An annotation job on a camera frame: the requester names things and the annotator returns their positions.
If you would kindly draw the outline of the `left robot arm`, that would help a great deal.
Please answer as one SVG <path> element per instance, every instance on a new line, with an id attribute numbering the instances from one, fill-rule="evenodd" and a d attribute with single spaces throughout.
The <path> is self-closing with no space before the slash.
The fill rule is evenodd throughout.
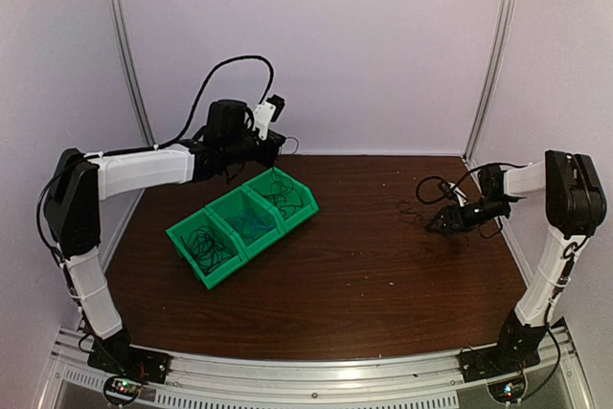
<path id="1" fill-rule="evenodd" d="M 168 184 L 229 176 L 234 165 L 257 162 L 270 167 L 286 140 L 271 129 L 285 107 L 273 95 L 255 108 L 237 100 L 218 100 L 207 123 L 189 139 L 163 145 L 86 154 L 64 150 L 36 205 L 39 236 L 63 271 L 73 298 L 92 334 L 105 340 L 102 361 L 118 375 L 131 373 L 137 352 L 116 336 L 123 321 L 115 308 L 100 261 L 100 204 L 122 193 Z"/>

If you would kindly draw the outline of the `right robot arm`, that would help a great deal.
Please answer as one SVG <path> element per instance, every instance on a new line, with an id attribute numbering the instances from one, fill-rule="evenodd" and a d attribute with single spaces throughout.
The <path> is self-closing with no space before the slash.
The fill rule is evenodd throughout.
<path id="1" fill-rule="evenodd" d="M 481 192 L 475 201 L 465 197 L 458 182 L 438 180 L 442 197 L 450 203 L 428 221 L 426 232 L 467 233 L 499 217 L 510 217 L 512 204 L 534 193 L 545 195 L 548 228 L 537 272 L 491 351 L 491 364 L 507 373 L 535 352 L 545 336 L 575 263 L 604 221 L 607 203 L 595 164 L 587 154 L 548 150 L 535 164 L 488 163 L 472 173 Z"/>

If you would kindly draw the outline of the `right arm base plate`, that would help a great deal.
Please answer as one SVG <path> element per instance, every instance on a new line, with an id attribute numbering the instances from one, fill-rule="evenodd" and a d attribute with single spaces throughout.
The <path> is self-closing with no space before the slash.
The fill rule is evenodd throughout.
<path id="1" fill-rule="evenodd" d="M 480 350 L 464 347 L 458 353 L 457 359 L 466 383 L 517 373 L 525 367 L 540 363 L 538 352 L 531 352 L 519 361 L 509 361 L 499 356 L 495 346 Z"/>

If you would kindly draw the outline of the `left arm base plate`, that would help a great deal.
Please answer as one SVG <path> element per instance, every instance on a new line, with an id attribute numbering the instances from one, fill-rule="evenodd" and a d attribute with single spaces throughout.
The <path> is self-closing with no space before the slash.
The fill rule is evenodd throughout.
<path id="1" fill-rule="evenodd" d="M 91 368 L 131 379 L 164 384 L 170 369 L 170 355 L 132 347 L 127 344 L 96 342 L 87 358 Z"/>

